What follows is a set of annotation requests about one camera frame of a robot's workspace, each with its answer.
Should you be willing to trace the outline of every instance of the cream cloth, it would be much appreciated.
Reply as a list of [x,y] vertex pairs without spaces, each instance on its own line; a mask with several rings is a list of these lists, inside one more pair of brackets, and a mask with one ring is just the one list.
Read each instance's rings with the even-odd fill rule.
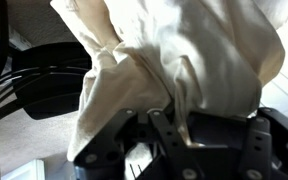
[[73,160],[122,108],[145,112],[174,99],[176,124],[190,145],[191,111],[246,116],[281,68],[284,49],[253,1],[53,0],[91,55]]

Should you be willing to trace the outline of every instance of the white fabric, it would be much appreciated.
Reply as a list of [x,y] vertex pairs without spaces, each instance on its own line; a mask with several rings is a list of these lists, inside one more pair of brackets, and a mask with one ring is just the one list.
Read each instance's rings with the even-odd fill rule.
[[284,49],[253,1],[53,0],[91,55],[68,159],[122,108],[175,101],[190,145],[190,111],[244,116],[280,70]]

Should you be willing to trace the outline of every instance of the screw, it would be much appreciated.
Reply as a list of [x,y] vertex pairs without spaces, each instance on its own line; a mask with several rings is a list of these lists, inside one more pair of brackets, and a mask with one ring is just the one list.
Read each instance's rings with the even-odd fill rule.
[[85,158],[85,162],[90,164],[90,163],[93,163],[97,160],[97,156],[95,154],[90,154],[88,156],[86,156]]
[[183,177],[185,180],[194,180],[197,178],[197,174],[193,169],[184,169]]
[[155,116],[159,116],[161,113],[158,112],[158,111],[155,111],[153,114],[154,114]]
[[263,179],[263,176],[260,172],[258,172],[257,170],[254,169],[249,169],[246,172],[247,177],[251,180],[261,180]]
[[129,110],[126,111],[126,113],[127,113],[127,114],[132,114],[133,111],[129,109]]
[[265,119],[263,119],[263,118],[256,118],[256,121],[262,123],[262,122],[265,122]]

